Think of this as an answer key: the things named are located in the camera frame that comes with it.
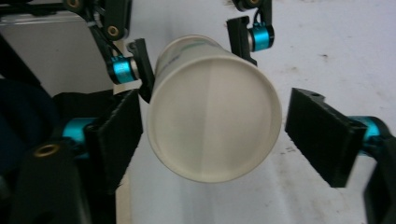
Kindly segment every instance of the gray surface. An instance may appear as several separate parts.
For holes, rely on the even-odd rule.
[[[291,87],[298,87],[325,95],[346,115],[378,116],[395,131],[396,1],[273,2],[276,42],[253,57],[279,94],[283,120]],[[182,35],[207,35],[228,49],[224,22],[247,13],[222,3],[136,0],[131,39],[147,39],[153,63]],[[143,105],[144,118],[146,111]],[[366,223],[361,196],[375,162],[359,157],[347,187],[331,189],[283,129],[259,167],[221,184],[175,175],[144,134],[131,163],[132,223]]]
[[[0,33],[51,95],[112,88],[85,22],[5,26]]]

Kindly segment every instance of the paper cup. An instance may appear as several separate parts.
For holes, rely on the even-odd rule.
[[[148,108],[148,140],[170,170],[200,182],[244,175],[270,153],[281,108],[256,66],[214,40],[184,36],[156,66]]]

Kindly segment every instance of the black plastic part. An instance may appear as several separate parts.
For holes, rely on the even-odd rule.
[[[136,39],[127,46],[127,49],[134,55],[134,61],[136,62],[139,76],[142,80],[139,93],[142,98],[149,103],[152,89],[154,88],[155,77],[149,62],[146,41],[145,39]]]
[[[106,0],[102,20],[109,40],[116,41],[128,35],[132,0]]]
[[[92,7],[92,1],[90,0],[63,0],[63,3],[64,8],[78,14],[79,16],[85,13],[86,7]]]
[[[248,23],[247,16],[235,18],[227,21],[228,37],[230,38],[231,52],[246,61],[257,65],[257,62],[250,57],[250,47],[248,43]]]
[[[272,0],[264,0],[259,8],[260,19],[265,25],[272,25]]]
[[[0,4],[11,4],[11,3],[27,3],[32,0],[0,0]]]
[[[239,11],[246,11],[259,7],[265,0],[233,0],[233,4]]]
[[[84,129],[86,146],[99,190],[114,194],[143,132],[138,90],[118,95],[119,101]]]
[[[367,127],[329,105],[324,97],[292,89],[286,132],[332,188],[343,188]]]
[[[369,224],[396,223],[396,138],[384,140],[378,164],[364,191]]]
[[[41,155],[35,153],[41,148]],[[67,144],[47,142],[30,150],[22,163],[10,224],[91,223],[78,169]]]

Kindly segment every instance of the metal bolt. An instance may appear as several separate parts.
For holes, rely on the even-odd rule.
[[[59,145],[50,144],[43,147],[38,148],[35,151],[35,156],[38,158],[48,157],[52,154],[55,154],[59,150]]]
[[[70,7],[79,7],[79,0],[67,0],[67,5]]]
[[[112,35],[112,36],[117,36],[119,35],[119,29],[117,29],[117,27],[115,26],[109,26],[107,28],[107,32]]]

